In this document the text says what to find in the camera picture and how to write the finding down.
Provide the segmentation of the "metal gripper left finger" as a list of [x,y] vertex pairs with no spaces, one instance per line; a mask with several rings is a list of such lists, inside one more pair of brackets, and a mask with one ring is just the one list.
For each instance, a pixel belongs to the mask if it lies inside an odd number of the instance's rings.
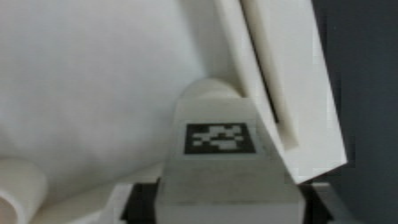
[[156,224],[156,183],[126,183],[115,186],[104,207],[104,224]]

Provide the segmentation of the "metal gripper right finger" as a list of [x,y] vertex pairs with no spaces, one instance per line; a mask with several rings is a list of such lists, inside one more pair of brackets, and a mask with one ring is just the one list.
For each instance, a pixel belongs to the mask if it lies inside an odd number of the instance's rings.
[[355,217],[326,182],[300,185],[305,198],[301,224],[355,224]]

